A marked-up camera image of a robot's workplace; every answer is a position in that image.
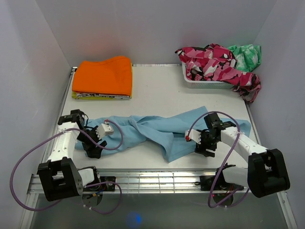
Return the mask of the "light blue trousers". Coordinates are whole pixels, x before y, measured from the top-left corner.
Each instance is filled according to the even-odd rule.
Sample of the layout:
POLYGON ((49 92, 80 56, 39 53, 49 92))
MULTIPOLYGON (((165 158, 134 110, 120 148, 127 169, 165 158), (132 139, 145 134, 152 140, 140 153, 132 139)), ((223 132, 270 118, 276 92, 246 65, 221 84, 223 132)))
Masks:
POLYGON ((110 116, 109 120, 115 122, 123 132, 123 143, 115 150, 102 150, 102 157, 114 154, 122 154, 128 149, 151 141, 156 143, 167 162, 175 161, 195 150, 195 142, 186 142, 185 131, 194 121, 207 113, 206 107, 202 106, 188 112, 172 117, 161 116, 110 116))

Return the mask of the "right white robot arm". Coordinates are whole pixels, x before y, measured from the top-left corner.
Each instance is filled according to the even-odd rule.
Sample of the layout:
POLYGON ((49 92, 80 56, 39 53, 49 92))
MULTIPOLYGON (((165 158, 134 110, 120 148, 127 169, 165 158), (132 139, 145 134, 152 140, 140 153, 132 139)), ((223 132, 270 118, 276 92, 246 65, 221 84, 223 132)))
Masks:
POLYGON ((206 129, 186 131, 185 138, 196 143, 195 152, 205 157, 214 157, 217 144, 222 142, 237 152, 247 167, 224 163, 211 179, 214 187, 227 189, 245 187, 258 198, 288 190, 290 180, 282 152, 268 149, 251 140, 238 127, 236 121, 222 121, 217 113, 209 112, 204 117, 206 129))

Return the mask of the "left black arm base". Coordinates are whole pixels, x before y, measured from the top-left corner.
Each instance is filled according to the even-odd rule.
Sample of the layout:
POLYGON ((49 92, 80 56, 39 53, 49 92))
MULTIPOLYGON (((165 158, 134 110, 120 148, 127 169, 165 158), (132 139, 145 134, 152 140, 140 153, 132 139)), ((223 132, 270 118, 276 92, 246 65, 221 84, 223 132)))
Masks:
POLYGON ((116 182, 116 177, 115 176, 102 176, 97 179, 95 179, 93 182, 89 183, 88 185, 93 185, 97 183, 104 182, 104 184, 97 185, 94 187, 88 187, 88 185, 83 189, 84 191, 87 192, 103 192, 103 191, 114 191, 115 190, 115 185, 113 183, 106 183, 107 182, 116 182))

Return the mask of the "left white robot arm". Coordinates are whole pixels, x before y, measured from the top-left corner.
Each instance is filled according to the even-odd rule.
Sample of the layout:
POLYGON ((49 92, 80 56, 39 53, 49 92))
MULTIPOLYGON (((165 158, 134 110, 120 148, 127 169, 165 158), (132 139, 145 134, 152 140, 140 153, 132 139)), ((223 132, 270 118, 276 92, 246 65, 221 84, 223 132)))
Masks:
POLYGON ((77 142, 81 142, 88 157, 99 159, 107 145, 102 138, 111 135, 113 128, 109 124, 87 127, 85 113, 77 109, 59 118, 58 131, 61 135, 55 139, 51 155, 38 166, 46 199, 55 201, 80 196, 84 186, 92 191, 97 190, 101 186, 101 179, 96 167, 77 169, 72 160, 74 148, 77 142))

